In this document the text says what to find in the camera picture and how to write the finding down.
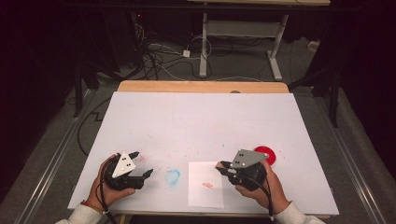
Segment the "white tabletop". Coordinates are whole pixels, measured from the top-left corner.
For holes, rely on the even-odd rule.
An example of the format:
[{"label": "white tabletop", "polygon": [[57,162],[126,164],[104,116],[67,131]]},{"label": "white tabletop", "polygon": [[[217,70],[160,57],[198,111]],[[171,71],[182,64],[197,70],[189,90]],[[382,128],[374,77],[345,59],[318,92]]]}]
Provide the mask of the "white tabletop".
[{"label": "white tabletop", "polygon": [[[113,211],[263,216],[267,210],[242,197],[220,174],[224,208],[189,206],[193,162],[232,161],[238,149],[257,146],[273,149],[273,169],[288,199],[304,213],[339,214],[290,93],[115,92],[68,208],[86,198],[107,157],[139,151],[132,174],[154,172],[135,195],[113,204]],[[170,172],[179,173],[175,185],[167,182]]]}]

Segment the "red marking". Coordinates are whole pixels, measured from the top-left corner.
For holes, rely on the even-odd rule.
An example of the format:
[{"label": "red marking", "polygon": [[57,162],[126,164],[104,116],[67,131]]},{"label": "red marking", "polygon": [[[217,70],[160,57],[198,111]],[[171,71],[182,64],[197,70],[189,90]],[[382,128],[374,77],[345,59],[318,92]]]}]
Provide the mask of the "red marking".
[{"label": "red marking", "polygon": [[139,155],[139,157],[137,158],[138,161],[142,162],[142,163],[146,163],[146,158],[144,156]]},{"label": "red marking", "polygon": [[270,163],[270,165],[274,164],[274,162],[276,161],[275,152],[271,148],[260,146],[260,147],[256,147],[254,150],[262,153],[267,153],[268,154],[267,161],[268,163]]},{"label": "red marking", "polygon": [[209,189],[213,189],[213,185],[211,183],[202,183],[202,185],[204,185],[205,187],[207,187]]}]

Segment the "red cap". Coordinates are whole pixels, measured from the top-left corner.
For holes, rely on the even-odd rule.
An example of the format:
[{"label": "red cap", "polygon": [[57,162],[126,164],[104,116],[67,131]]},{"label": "red cap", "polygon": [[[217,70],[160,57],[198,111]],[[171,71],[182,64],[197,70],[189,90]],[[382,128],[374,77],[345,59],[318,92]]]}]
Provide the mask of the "red cap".
[{"label": "red cap", "polygon": [[257,152],[267,153],[268,154],[267,161],[268,163],[270,163],[270,165],[274,164],[274,162],[276,161],[275,152],[271,148],[265,146],[259,146],[254,148],[254,150]]}]

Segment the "person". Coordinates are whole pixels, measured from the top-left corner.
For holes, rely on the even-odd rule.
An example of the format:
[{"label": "person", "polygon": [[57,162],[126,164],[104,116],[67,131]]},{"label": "person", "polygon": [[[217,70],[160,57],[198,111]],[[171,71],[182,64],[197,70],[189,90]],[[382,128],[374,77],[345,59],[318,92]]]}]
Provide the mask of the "person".
[{"label": "person", "polygon": [[[69,219],[64,219],[57,224],[86,224],[86,223],[97,223],[104,213],[104,209],[100,202],[98,201],[99,195],[97,186],[100,183],[100,171],[102,170],[104,164],[103,162],[101,168],[99,169],[98,176],[94,179],[91,187],[90,195],[86,201],[83,201],[79,204],[73,214]],[[267,190],[268,186],[266,181],[268,181],[270,189],[271,189],[271,197],[273,201],[273,209],[274,209],[274,218],[278,221],[278,223],[282,224],[323,224],[324,222],[320,219],[313,216],[306,216],[303,214],[297,207],[294,202],[288,201],[285,196],[285,193],[282,188],[282,184],[279,181],[279,178],[272,170],[271,165],[266,161],[261,161],[262,165],[265,168],[267,173],[266,180],[262,184]],[[269,202],[268,198],[262,191],[262,189],[256,189],[250,191],[245,189],[240,185],[236,185],[235,189],[239,191],[243,196],[256,200],[256,202],[268,209]],[[121,191],[114,190],[109,188],[106,183],[104,183],[104,194],[106,204],[110,206],[116,200],[130,196],[135,193],[134,189],[124,189]]]},{"label": "person", "polygon": [[[276,173],[272,170],[268,161],[261,161],[267,173],[266,180],[262,184],[268,190],[268,181],[274,209],[274,218],[278,223],[282,224],[323,224],[324,222],[314,216],[306,216],[302,213],[294,202],[288,201]],[[250,191],[244,187],[237,185],[235,189],[238,190],[243,196],[256,200],[256,202],[268,209],[269,202],[267,196],[262,189],[255,189]]]},{"label": "person", "polygon": [[[102,215],[105,213],[102,204],[98,200],[98,198],[100,198],[100,194],[97,187],[100,183],[100,172],[106,162],[114,158],[115,156],[116,155],[112,155],[101,164],[98,176],[93,180],[91,191],[87,200],[84,200],[81,202],[81,204],[77,205],[76,209],[74,210],[69,219],[61,220],[57,222],[57,224],[92,224],[99,222],[99,220],[102,218]],[[105,195],[105,201],[108,207],[116,200],[125,198],[135,193],[134,189],[111,189],[106,183],[104,183],[103,185],[103,191]]]}]

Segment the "sleeve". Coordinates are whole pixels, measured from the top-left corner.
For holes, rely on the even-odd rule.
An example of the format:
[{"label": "sleeve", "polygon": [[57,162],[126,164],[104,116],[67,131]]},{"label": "sleeve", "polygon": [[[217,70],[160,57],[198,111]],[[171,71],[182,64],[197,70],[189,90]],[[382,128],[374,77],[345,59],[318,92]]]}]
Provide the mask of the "sleeve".
[{"label": "sleeve", "polygon": [[98,223],[101,218],[102,214],[88,206],[79,204],[69,219],[61,220],[56,224],[91,224]]},{"label": "sleeve", "polygon": [[294,202],[281,213],[274,215],[274,218],[282,224],[323,224],[324,222],[314,216],[306,216]]}]

